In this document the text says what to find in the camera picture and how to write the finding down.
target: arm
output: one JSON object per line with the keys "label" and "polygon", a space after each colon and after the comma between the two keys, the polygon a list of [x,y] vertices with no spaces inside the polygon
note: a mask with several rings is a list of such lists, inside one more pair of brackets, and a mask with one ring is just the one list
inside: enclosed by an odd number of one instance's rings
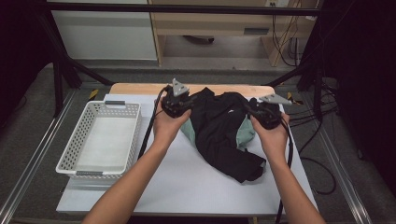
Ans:
{"label": "arm", "polygon": [[[282,118],[289,122],[288,115],[282,114]],[[251,122],[262,141],[262,148],[273,171],[289,223],[325,223],[286,162],[285,149],[288,135],[285,129],[279,125],[273,130],[265,130],[253,116]]]}
{"label": "arm", "polygon": [[[162,111],[158,104],[157,111]],[[93,206],[83,223],[126,223],[150,179],[175,139],[180,126],[189,118],[187,111],[177,119],[164,112],[154,120],[154,141],[148,151]]]}

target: white basket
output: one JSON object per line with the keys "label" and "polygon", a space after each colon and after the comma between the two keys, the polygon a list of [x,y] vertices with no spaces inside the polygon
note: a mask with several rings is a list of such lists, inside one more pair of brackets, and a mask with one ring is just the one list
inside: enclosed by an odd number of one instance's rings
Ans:
{"label": "white basket", "polygon": [[71,178],[120,178],[132,165],[140,109],[123,101],[88,102],[56,172]]}

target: hand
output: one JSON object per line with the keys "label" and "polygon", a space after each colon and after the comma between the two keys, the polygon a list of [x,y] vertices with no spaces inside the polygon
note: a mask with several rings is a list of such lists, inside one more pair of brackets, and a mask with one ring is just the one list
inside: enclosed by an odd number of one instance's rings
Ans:
{"label": "hand", "polygon": [[[282,119],[289,123],[289,115],[282,113]],[[282,125],[278,125],[272,130],[264,129],[258,120],[253,116],[250,117],[254,130],[259,135],[262,141],[262,149],[267,156],[270,164],[272,162],[286,162],[285,150],[288,134]]]}
{"label": "hand", "polygon": [[154,120],[154,140],[164,141],[165,144],[170,146],[170,144],[175,139],[181,125],[186,122],[186,120],[190,117],[191,110],[187,110],[179,118],[171,118],[163,111],[163,108],[161,106],[162,100],[163,97],[161,98],[160,102],[158,102],[156,116]]}

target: white table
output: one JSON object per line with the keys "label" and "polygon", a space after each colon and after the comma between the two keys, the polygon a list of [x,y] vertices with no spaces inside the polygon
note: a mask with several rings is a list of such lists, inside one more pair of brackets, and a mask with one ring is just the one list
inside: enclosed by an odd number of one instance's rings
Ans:
{"label": "white table", "polygon": [[[142,126],[134,153],[136,161],[156,95],[108,94],[105,100],[123,100],[142,105]],[[148,146],[152,143],[151,134]],[[259,137],[247,145],[250,152],[265,158]],[[210,166],[187,137],[179,132],[162,164],[143,193],[135,215],[149,216],[240,216],[259,217],[276,214],[279,194],[270,169],[253,182],[240,184]],[[291,170],[308,198],[317,206],[304,168],[294,146]],[[113,184],[111,180],[70,179],[58,204],[57,211],[85,214]]]}

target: table surface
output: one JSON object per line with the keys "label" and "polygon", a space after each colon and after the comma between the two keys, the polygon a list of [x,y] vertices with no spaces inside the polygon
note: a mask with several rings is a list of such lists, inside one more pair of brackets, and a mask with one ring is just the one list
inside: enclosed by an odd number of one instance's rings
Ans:
{"label": "table surface", "polygon": [[[216,94],[238,91],[247,98],[274,93],[273,88],[245,85],[189,85],[191,93],[208,87]],[[142,126],[134,154],[138,150],[149,125],[153,101],[164,84],[115,84],[105,100],[123,100],[140,103]],[[151,134],[148,146],[152,143]],[[259,137],[247,145],[247,149],[264,158]],[[304,168],[294,146],[291,170],[302,185],[308,198],[316,205]],[[68,214],[85,214],[114,180],[70,179],[58,204],[57,211]],[[276,214],[279,194],[269,164],[265,173],[255,181],[240,184],[233,178],[211,167],[194,148],[187,137],[179,132],[159,169],[143,193],[135,215],[149,216],[244,216],[257,217]]]}

